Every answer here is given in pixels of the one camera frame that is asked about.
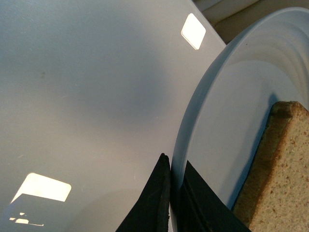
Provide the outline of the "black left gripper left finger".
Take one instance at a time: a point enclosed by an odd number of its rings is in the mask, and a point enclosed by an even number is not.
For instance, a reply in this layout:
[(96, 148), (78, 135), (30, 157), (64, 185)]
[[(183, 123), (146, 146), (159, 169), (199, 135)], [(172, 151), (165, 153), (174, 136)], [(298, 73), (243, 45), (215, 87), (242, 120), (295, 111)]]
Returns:
[(118, 232), (167, 232), (171, 173), (162, 153), (138, 200), (117, 228)]

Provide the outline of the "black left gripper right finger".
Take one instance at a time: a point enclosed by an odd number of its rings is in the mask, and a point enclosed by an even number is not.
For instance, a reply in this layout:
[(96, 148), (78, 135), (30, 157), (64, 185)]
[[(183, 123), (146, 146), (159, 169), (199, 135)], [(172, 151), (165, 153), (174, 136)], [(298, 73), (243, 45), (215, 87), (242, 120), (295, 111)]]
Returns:
[(181, 189), (182, 232), (249, 232), (187, 162)]

